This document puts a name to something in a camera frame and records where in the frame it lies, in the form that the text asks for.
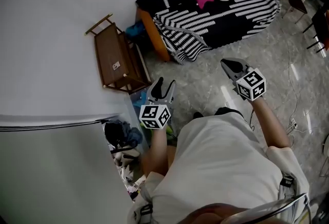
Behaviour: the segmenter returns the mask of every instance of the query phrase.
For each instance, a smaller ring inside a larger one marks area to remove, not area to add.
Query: black and white blanket
[[[137,0],[147,11],[174,59],[195,61],[207,50],[246,39],[265,29],[281,6],[276,0]]]

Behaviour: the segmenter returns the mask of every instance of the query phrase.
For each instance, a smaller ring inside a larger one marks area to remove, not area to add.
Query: forearm
[[[166,175],[168,171],[166,127],[161,130],[153,130],[151,147],[145,155],[144,161],[147,164],[144,167],[146,176],[150,172]]]
[[[262,97],[251,102],[268,146],[290,147],[286,130]]]

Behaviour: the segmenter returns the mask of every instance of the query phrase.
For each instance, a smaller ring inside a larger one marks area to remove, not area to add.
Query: gray marble floor
[[[264,98],[286,128],[297,102],[294,87],[298,106],[293,117],[300,132],[294,131],[290,138],[310,182],[310,195],[314,198],[329,191],[329,179],[319,177],[326,159],[322,143],[329,134],[329,55],[316,54],[318,46],[306,50],[314,43],[315,35],[313,27],[302,33],[315,13],[311,3],[307,3],[309,15],[297,24],[295,22],[301,15],[298,11],[281,18],[287,8],[287,1],[283,0],[281,15],[267,29],[249,39],[200,54],[195,62],[186,61],[184,65],[165,63],[153,52],[145,55],[145,62],[152,79],[162,76],[167,82],[177,81],[173,122],[178,132],[192,119],[195,111],[205,116],[213,115],[223,106],[239,110],[249,122],[252,107],[232,91],[233,85],[220,65],[222,58],[243,58],[260,69],[267,79]],[[265,146],[256,117],[252,118],[252,124],[255,135]]]

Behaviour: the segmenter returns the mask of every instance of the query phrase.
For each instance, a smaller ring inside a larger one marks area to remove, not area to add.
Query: wooden armrest
[[[163,43],[163,40],[153,22],[153,19],[151,18],[150,14],[140,8],[137,8],[137,13],[139,14],[141,20],[143,21],[143,24],[145,26],[145,29],[151,39],[151,42],[153,44],[153,47],[157,54],[160,56],[160,58],[167,62],[170,60],[170,56],[168,54],[166,45]]]

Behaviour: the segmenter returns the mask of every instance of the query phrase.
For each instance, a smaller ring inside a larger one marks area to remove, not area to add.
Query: fiducial marker cube
[[[258,68],[236,81],[237,91],[250,101],[256,100],[266,92],[266,79]]]
[[[162,129],[170,119],[168,107],[162,105],[142,105],[139,120],[148,129]]]

